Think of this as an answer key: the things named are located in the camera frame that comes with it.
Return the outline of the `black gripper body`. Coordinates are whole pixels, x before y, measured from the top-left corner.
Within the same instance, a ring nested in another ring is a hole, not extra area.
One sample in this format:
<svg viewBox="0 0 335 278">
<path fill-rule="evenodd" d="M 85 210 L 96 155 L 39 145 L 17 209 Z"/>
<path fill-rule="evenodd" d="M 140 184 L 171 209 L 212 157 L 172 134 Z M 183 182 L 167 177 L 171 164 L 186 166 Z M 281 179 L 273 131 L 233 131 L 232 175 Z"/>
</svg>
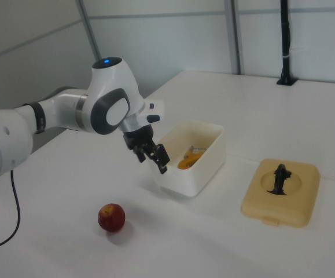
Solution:
<svg viewBox="0 0 335 278">
<path fill-rule="evenodd" d="M 124 132 L 123 138 L 126 142 L 126 146 L 129 150 L 135 148 L 142 148 L 143 146 L 154 146 L 153 141 L 154 131 L 152 125 L 146 125 L 138 130 Z"/>
</svg>

